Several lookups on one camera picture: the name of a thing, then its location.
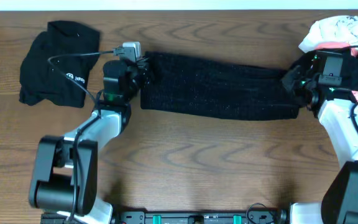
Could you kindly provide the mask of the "black velvet garment with buttons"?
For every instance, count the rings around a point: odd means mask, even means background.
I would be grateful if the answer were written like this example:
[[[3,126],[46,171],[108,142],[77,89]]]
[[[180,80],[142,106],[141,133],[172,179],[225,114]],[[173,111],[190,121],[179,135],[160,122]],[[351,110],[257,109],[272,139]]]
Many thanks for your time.
[[[140,91],[144,110],[246,121],[298,116],[300,107],[280,82],[284,70],[165,52],[146,57],[155,79]]]

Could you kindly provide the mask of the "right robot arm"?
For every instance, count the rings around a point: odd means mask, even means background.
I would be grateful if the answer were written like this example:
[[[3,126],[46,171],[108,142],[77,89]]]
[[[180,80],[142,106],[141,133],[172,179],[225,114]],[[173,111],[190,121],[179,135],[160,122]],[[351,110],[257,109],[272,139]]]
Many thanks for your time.
[[[342,49],[309,52],[281,79],[324,127],[341,168],[321,202],[290,206],[289,223],[358,223],[358,101],[345,85],[347,58]]]

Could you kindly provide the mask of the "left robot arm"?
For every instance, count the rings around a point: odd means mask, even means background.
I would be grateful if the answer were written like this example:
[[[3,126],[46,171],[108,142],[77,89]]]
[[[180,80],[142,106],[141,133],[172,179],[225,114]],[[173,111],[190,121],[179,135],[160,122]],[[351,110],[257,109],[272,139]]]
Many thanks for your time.
[[[126,128],[130,101],[153,74],[147,58],[104,64],[104,90],[91,116],[63,136],[44,136],[35,157],[29,204],[63,223],[113,223],[113,206],[98,197],[98,154]]]

